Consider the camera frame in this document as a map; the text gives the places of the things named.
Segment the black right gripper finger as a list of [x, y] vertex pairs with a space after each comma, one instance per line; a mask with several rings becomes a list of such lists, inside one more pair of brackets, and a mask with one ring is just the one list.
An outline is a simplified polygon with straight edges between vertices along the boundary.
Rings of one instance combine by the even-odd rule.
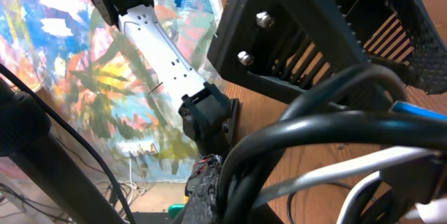
[[177, 215], [181, 224], [213, 224], [219, 222], [217, 189], [222, 157], [204, 156], [193, 164], [185, 194], [186, 204]]

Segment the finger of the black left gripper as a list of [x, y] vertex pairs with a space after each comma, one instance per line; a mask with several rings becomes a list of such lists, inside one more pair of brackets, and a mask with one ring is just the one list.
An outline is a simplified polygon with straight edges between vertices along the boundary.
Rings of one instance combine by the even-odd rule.
[[372, 61], [425, 93], [446, 92], [446, 44], [422, 0], [336, 0]]
[[365, 63], [366, 54], [335, 0], [243, 0], [241, 49], [254, 56], [240, 84], [290, 103], [310, 89], [325, 64], [331, 73]]

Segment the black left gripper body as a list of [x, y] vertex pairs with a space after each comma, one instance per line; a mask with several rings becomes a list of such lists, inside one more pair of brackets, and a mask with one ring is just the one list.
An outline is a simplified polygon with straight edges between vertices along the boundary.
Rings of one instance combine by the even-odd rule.
[[314, 85], [307, 0], [227, 0], [208, 58], [220, 76], [263, 95]]

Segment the black cable blue connector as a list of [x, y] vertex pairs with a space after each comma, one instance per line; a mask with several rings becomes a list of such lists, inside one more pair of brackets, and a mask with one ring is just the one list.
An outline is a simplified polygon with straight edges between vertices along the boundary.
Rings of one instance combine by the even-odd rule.
[[400, 114], [410, 114], [413, 116], [425, 117], [428, 119], [436, 119], [439, 121], [447, 121], [447, 116], [445, 114], [428, 110], [423, 107], [418, 107], [417, 105], [403, 101], [395, 102], [388, 111]]

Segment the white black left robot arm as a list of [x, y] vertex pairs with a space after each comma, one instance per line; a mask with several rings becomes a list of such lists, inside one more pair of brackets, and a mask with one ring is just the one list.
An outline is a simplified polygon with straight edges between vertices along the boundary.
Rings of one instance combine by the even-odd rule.
[[[169, 39], [154, 0], [91, 0], [149, 62], [184, 132], [217, 152], [230, 102]], [[422, 0], [228, 0], [207, 57], [225, 80], [290, 103], [351, 66], [372, 62], [428, 94], [446, 91], [446, 44]]]

